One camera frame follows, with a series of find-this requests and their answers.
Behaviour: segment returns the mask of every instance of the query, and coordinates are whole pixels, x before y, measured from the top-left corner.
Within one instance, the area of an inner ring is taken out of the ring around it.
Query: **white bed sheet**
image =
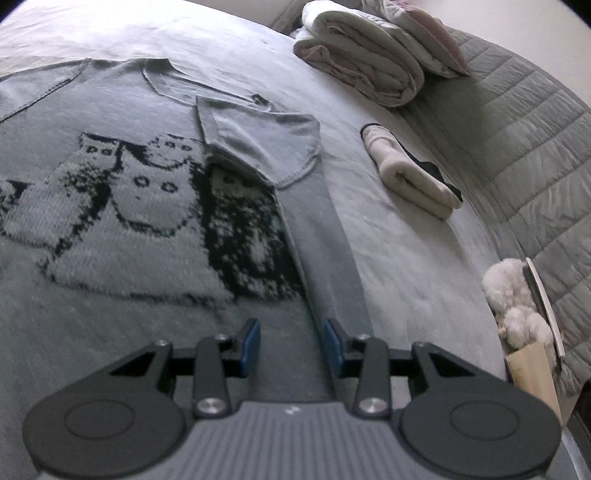
[[[266,27],[182,0],[28,0],[0,25],[0,74],[85,57],[167,57],[211,85],[312,113],[375,333],[396,348],[432,341],[504,377],[496,324],[480,289],[481,275],[498,259],[478,217],[466,202],[442,222],[388,192],[365,152],[362,125],[379,122],[418,157],[436,158],[398,115],[312,69],[292,45]],[[408,400],[401,382],[394,398],[398,406]]]

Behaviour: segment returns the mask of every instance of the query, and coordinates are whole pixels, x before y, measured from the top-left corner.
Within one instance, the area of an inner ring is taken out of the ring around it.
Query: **pink pillow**
[[[459,73],[470,75],[466,59],[456,41],[439,20],[425,10],[407,0],[364,0],[363,5],[379,8],[380,16],[405,29],[434,58]]]

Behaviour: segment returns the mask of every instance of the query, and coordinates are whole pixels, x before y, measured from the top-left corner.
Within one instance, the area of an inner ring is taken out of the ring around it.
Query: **gray quilted fabric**
[[[431,77],[400,109],[466,192],[501,258],[530,257],[567,350],[558,387],[591,377],[591,113],[512,52],[460,31],[471,77]]]

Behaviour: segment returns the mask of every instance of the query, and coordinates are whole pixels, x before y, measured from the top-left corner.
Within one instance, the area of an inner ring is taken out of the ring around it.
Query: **plush toy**
[[[487,270],[482,279],[486,301],[495,314],[499,337],[519,350],[540,342],[548,363],[556,367],[554,336],[546,320],[535,309],[534,298],[523,274],[526,266],[518,258],[506,258]]]

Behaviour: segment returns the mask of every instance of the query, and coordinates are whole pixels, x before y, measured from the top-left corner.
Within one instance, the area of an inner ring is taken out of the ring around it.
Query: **rolled blanket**
[[[361,137],[369,156],[378,166],[380,178],[390,190],[441,220],[446,220],[453,209],[461,207],[459,190],[452,186],[456,191],[453,193],[447,184],[421,168],[389,130],[380,125],[366,125],[361,130]]]
[[[314,0],[305,5],[302,22],[294,53],[376,103],[404,105],[423,87],[418,61],[361,12],[330,0]]]

